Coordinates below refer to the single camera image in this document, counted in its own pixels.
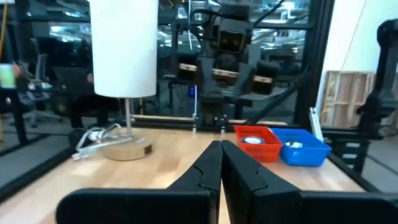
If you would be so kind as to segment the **white cylindrical lamp shade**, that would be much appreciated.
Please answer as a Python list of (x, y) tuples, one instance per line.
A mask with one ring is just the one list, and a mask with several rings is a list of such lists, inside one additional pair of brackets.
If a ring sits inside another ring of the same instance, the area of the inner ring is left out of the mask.
[(90, 0), (95, 93), (156, 93), (159, 0)]

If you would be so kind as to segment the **black office desk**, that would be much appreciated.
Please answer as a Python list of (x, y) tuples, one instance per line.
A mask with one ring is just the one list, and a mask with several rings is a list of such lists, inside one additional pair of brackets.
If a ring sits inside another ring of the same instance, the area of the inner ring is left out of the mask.
[(26, 86), (2, 87), (0, 86), (0, 109), (3, 104), (9, 105), (13, 114), (16, 134), (20, 145), (27, 145), (29, 140), (25, 131), (23, 114), (35, 110), (37, 103), (52, 100), (55, 106), (65, 106), (66, 115), (70, 117), (73, 128), (83, 126), (82, 112), (93, 110), (96, 112), (97, 125), (106, 126), (108, 121), (109, 106), (113, 102), (110, 98), (99, 96), (94, 92), (92, 83), (82, 85), (52, 85), (42, 87), (34, 84), (32, 88)]

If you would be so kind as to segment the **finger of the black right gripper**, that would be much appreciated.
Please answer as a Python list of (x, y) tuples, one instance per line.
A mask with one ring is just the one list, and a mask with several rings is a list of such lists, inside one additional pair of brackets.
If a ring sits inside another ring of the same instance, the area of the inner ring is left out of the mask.
[(239, 73), (235, 83), (234, 96), (240, 97), (252, 92), (252, 83), (255, 69), (252, 65), (246, 63), (239, 64)]
[(210, 95), (215, 90), (213, 62), (214, 58), (198, 57), (196, 83), (200, 87), (202, 95)]

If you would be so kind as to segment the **round wooden lamp base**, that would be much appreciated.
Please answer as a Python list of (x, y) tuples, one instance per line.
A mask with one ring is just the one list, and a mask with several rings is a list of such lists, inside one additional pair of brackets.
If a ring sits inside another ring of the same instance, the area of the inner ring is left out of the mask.
[(133, 161), (152, 153), (152, 142), (144, 137), (111, 142), (103, 148), (104, 155), (114, 161)]

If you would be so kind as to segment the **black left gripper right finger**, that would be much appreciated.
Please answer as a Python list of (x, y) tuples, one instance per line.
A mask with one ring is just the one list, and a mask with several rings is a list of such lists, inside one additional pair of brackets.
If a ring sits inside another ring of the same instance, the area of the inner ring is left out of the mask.
[(231, 224), (398, 224), (398, 194), (301, 190), (223, 140)]

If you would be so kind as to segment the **blue tape roll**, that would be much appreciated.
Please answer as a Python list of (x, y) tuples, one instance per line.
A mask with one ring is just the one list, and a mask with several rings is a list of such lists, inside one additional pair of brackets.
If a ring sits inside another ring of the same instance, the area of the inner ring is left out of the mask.
[(265, 140), (258, 136), (245, 136), (242, 138), (242, 143), (245, 144), (264, 144)]

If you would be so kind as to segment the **wooden pallet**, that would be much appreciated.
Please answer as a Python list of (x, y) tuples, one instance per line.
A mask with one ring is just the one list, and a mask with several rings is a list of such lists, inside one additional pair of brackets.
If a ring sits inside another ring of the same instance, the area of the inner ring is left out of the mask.
[(373, 90), (374, 72), (328, 71), (323, 91), (320, 124), (328, 128), (353, 128), (359, 124), (356, 110)]

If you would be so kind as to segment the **black aluminium rig frame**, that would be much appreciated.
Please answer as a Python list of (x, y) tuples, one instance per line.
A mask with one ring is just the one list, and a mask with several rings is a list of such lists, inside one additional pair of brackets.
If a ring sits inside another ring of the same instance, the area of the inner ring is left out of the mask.
[[(398, 17), (383, 21), (377, 29), (377, 40), (386, 40), (387, 34), (390, 34), (392, 41), (398, 45)], [(318, 50), (323, 52), (312, 57), (312, 62), (308, 62), (304, 70), (304, 77), (288, 88), (286, 93), (278, 96), (272, 100), (269, 105), (265, 106), (255, 116), (245, 120), (244, 124), (252, 126), (259, 125), (260, 119), (265, 118), (277, 106), (277, 100), (283, 101), (294, 91), (302, 93), (302, 106), (310, 106), (310, 100), (315, 100), (315, 95), (318, 93), (318, 86), (321, 81), (321, 71), (325, 59), (325, 52), (327, 51), (326, 45), (331, 41), (331, 37), (318, 38)], [(390, 88), (396, 77), (393, 72), (395, 71), (396, 64), (398, 63), (398, 46), (396, 49), (387, 50), (386, 53), (396, 55), (396, 62), (387, 64), (389, 57), (381, 55), (377, 66), (378, 70), (382, 72), (376, 73), (376, 81), (374, 89), (370, 96), (365, 101), (364, 105), (360, 108), (364, 111), (360, 112), (361, 119), (359, 126), (354, 129), (330, 129), (326, 128), (324, 134), (333, 142), (337, 139), (380, 139), (381, 136), (376, 132), (376, 128), (380, 127), (381, 119), (387, 116), (387, 113), (392, 111), (392, 104), (395, 103), (398, 107), (398, 100), (392, 99), (392, 92)], [(0, 187), (0, 203), (18, 194), (22, 189), (29, 186), (31, 183), (41, 178), (43, 175), (57, 167), (64, 162), (67, 158), (69, 149), (62, 149), (58, 154), (49, 157), (48, 159), (34, 164), (33, 168), (20, 176), (13, 179), (10, 183)]]

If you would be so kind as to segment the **red plastic basket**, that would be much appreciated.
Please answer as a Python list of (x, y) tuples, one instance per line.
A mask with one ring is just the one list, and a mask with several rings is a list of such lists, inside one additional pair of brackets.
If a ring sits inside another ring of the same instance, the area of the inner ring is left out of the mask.
[[(266, 126), (234, 126), (234, 132), (238, 140), (238, 146), (247, 154), (259, 162), (275, 162), (279, 157), (282, 142)], [(242, 138), (245, 136), (258, 136), (265, 140), (264, 144), (245, 144)]]

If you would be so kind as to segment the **silver lamp pole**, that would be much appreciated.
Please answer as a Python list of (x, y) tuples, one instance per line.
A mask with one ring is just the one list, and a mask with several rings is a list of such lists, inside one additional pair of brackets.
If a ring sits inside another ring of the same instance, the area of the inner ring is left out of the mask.
[(125, 99), (125, 116), (126, 116), (126, 132), (127, 135), (132, 137), (132, 129), (131, 129), (131, 107), (130, 107), (130, 99)]

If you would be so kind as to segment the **silver aluminium extrusion bar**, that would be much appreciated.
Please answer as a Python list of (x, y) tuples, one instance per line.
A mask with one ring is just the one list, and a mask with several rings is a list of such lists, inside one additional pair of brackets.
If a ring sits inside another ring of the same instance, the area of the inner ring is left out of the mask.
[(318, 140), (323, 142), (324, 141), (323, 133), (322, 133), (322, 129), (321, 129), (320, 121), (319, 121), (319, 116), (318, 116), (316, 108), (310, 108), (309, 109), (309, 118), (310, 118), (310, 123), (311, 123), (313, 135)]

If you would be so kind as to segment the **grey office chair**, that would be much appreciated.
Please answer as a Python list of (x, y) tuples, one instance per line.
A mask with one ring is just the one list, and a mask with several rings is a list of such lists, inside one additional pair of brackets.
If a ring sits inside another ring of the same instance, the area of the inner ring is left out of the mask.
[(54, 119), (62, 122), (63, 119), (48, 111), (41, 111), (36, 108), (37, 103), (48, 103), (50, 101), (50, 94), (47, 90), (51, 89), (52, 85), (46, 82), (46, 64), (47, 54), (40, 54), (37, 59), (34, 78), (30, 79), (27, 84), (26, 95), (33, 103), (34, 109), (24, 116), (29, 118), (31, 128), (36, 128), (40, 119)]

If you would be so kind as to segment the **black laptop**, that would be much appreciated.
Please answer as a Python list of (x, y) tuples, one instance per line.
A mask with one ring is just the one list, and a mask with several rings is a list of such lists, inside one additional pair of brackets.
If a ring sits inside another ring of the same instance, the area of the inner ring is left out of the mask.
[(52, 67), (59, 84), (69, 90), (89, 90), (93, 85), (87, 81), (87, 69), (80, 67)]

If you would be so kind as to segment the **blue plastic basket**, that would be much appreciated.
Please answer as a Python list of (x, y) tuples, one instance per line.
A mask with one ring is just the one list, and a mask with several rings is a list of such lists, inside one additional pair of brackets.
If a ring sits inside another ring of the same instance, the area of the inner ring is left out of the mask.
[[(272, 128), (271, 130), (283, 144), (280, 157), (287, 165), (319, 167), (331, 151), (329, 145), (305, 129)], [(301, 142), (303, 147), (286, 147), (286, 142)]]

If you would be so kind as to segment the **person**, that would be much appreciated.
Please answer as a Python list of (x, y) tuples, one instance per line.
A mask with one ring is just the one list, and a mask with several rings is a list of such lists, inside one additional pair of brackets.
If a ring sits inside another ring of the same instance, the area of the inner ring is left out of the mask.
[(86, 79), (88, 83), (94, 84), (92, 51), (89, 43), (85, 39), (82, 39), (80, 42), (78, 57), (81, 66), (86, 68)]

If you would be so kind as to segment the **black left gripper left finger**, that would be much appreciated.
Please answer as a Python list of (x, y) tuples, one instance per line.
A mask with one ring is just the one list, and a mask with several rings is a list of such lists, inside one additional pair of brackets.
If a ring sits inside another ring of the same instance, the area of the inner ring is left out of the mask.
[(213, 141), (166, 189), (79, 189), (57, 205), (57, 224), (218, 224), (223, 147)]

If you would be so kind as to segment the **black box with white labels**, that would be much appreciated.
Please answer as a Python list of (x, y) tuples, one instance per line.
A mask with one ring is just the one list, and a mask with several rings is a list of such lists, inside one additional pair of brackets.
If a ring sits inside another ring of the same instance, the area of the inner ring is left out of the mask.
[(349, 168), (362, 174), (369, 144), (365, 139), (337, 139), (333, 143), (333, 153)]

